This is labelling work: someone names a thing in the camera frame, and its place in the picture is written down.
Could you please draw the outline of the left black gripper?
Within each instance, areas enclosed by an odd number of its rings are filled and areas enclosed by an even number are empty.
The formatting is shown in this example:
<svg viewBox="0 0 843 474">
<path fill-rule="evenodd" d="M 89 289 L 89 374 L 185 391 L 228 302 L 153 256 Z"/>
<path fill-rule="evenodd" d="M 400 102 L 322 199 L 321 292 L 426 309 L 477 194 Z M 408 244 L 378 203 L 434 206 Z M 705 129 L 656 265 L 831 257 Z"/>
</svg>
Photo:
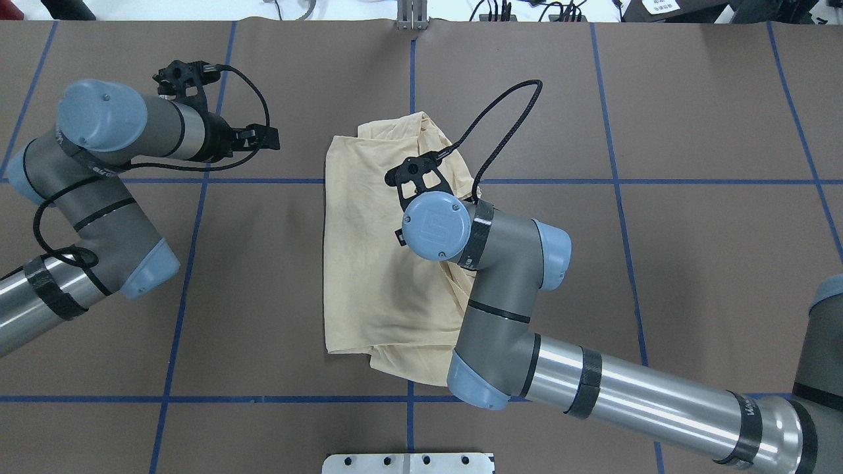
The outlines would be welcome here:
<svg viewBox="0 0 843 474">
<path fill-rule="evenodd" d="M 198 151 L 198 162 L 215 164 L 234 157 L 234 152 L 253 152 L 261 149 L 280 150 L 280 137 L 276 127 L 250 124 L 244 128 L 231 127 L 219 115 L 200 114 L 204 126 L 203 144 Z"/>
</svg>

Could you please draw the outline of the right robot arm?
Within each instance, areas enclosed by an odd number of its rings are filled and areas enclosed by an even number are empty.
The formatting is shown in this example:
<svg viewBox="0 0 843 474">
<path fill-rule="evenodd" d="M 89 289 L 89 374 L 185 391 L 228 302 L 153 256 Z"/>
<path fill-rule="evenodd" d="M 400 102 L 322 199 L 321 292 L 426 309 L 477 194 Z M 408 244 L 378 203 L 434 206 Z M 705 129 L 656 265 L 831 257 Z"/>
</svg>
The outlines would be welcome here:
<svg viewBox="0 0 843 474">
<path fill-rule="evenodd" d="M 447 376 L 461 401 L 501 410 L 524 397 L 736 470 L 841 472 L 840 275 L 816 291 L 791 395 L 756 400 L 531 331 L 539 291 L 570 264 L 562 229 L 443 191 L 398 200 L 403 245 L 476 272 Z"/>
</svg>

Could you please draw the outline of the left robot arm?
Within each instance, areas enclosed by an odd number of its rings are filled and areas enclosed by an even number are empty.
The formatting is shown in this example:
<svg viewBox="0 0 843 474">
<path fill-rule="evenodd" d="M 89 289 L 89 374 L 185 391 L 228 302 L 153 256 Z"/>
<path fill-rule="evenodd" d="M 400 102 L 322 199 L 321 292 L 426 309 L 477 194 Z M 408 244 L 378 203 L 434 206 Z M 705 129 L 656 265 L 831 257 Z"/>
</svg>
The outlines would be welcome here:
<svg viewBox="0 0 843 474">
<path fill-rule="evenodd" d="M 112 294 L 138 299 L 177 275 L 180 261 L 120 174 L 138 157 L 173 171 L 222 171 L 220 160 L 280 148 L 264 96 L 263 122 L 231 127 L 210 111 L 206 84 L 155 75 L 157 94 L 96 79 L 66 88 L 55 127 L 10 161 L 8 180 L 36 204 L 41 252 L 2 278 L 2 354 L 6 356 Z"/>
</svg>

